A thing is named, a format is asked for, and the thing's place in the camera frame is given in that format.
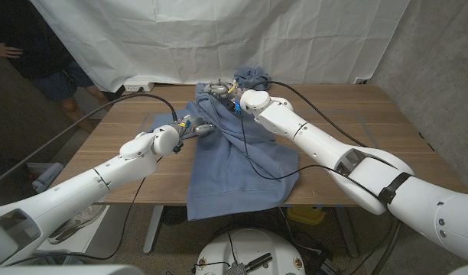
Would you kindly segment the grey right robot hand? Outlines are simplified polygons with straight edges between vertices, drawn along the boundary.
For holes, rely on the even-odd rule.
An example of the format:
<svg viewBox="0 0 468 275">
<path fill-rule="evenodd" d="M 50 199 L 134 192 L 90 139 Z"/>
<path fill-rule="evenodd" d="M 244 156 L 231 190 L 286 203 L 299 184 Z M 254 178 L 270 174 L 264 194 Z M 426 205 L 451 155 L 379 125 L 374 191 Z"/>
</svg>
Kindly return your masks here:
<svg viewBox="0 0 468 275">
<path fill-rule="evenodd" d="M 218 99 L 228 99 L 233 102 L 239 102 L 244 90 L 235 80 L 219 80 L 218 82 L 207 83 L 200 92 L 213 95 Z"/>
</svg>

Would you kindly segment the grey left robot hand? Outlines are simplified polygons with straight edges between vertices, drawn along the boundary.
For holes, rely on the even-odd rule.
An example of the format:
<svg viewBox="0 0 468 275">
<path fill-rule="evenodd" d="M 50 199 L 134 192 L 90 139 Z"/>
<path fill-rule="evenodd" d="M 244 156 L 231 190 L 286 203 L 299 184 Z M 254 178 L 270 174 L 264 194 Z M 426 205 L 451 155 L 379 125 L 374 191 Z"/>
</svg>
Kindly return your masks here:
<svg viewBox="0 0 468 275">
<path fill-rule="evenodd" d="M 177 130 L 180 141 L 195 136 L 206 136 L 214 129 L 213 124 L 204 121 L 201 117 L 191 115 L 186 115 L 181 119 L 174 121 L 171 126 Z"/>
</svg>

